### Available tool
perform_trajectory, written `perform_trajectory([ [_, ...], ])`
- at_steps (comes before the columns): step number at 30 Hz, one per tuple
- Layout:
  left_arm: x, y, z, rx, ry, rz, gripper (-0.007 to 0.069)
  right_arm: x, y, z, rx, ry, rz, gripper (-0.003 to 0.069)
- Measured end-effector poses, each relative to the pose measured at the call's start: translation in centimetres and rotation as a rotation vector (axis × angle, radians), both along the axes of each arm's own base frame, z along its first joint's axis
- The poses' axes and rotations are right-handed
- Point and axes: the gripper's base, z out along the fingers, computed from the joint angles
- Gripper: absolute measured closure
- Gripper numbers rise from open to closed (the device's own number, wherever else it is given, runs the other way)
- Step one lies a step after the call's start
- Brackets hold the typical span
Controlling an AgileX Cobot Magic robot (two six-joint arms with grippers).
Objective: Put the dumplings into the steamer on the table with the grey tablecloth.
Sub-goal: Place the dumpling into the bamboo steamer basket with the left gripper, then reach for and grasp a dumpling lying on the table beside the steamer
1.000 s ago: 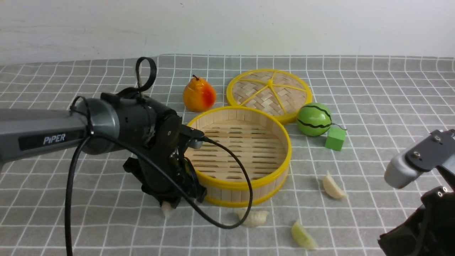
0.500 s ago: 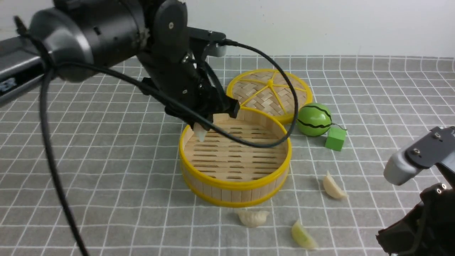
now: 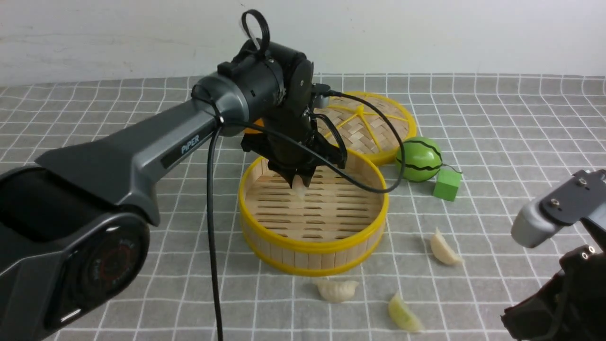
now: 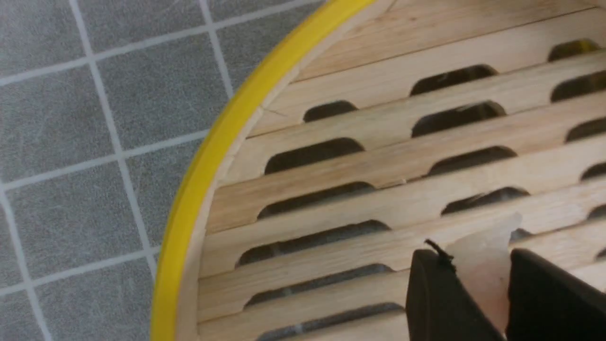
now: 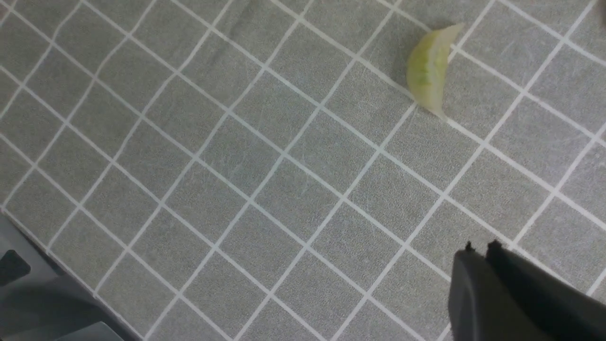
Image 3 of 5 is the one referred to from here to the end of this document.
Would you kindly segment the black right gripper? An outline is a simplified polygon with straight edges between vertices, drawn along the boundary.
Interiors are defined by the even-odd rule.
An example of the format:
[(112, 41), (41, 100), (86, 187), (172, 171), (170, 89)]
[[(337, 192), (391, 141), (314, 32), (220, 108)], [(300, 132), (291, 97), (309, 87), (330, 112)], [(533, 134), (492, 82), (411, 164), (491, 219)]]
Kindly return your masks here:
[(506, 308), (501, 321), (517, 341), (604, 341), (606, 258), (581, 246), (537, 293)]

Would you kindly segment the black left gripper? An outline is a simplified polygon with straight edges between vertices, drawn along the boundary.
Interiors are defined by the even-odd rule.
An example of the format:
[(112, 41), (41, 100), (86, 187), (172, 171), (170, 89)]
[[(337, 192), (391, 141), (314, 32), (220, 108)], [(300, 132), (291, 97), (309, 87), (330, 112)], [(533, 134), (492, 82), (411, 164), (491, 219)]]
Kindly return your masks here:
[(310, 101), (301, 112), (277, 108), (264, 116), (260, 134), (244, 134), (241, 148), (268, 160), (290, 188), (299, 175), (309, 188), (316, 167), (331, 164), (344, 169), (347, 149), (336, 126), (324, 114), (316, 114)]

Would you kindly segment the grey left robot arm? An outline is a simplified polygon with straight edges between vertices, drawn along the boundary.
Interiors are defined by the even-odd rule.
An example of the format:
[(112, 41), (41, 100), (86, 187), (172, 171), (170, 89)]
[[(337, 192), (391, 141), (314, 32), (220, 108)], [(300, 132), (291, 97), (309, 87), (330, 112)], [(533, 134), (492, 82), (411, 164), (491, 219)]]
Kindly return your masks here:
[(305, 54), (277, 43), (256, 52), (249, 40), (184, 103), (2, 174), (1, 339), (41, 341), (128, 287), (149, 252), (149, 227), (160, 223), (156, 184), (214, 133), (234, 136), (261, 119), (294, 140), (242, 140), (288, 183), (295, 175), (310, 183), (316, 154), (343, 168), (346, 153), (312, 122), (330, 91), (312, 73)]

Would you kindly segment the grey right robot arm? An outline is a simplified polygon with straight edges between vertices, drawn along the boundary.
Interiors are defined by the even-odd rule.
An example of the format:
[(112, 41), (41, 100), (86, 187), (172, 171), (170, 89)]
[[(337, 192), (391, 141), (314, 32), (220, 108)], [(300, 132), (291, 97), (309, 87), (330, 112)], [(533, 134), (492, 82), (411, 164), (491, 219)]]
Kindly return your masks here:
[(537, 291), (504, 309), (501, 321), (517, 341), (603, 341), (606, 338), (605, 171), (579, 170), (526, 203), (511, 228), (535, 248), (565, 227), (582, 223), (600, 247), (583, 245), (559, 259), (561, 269)]

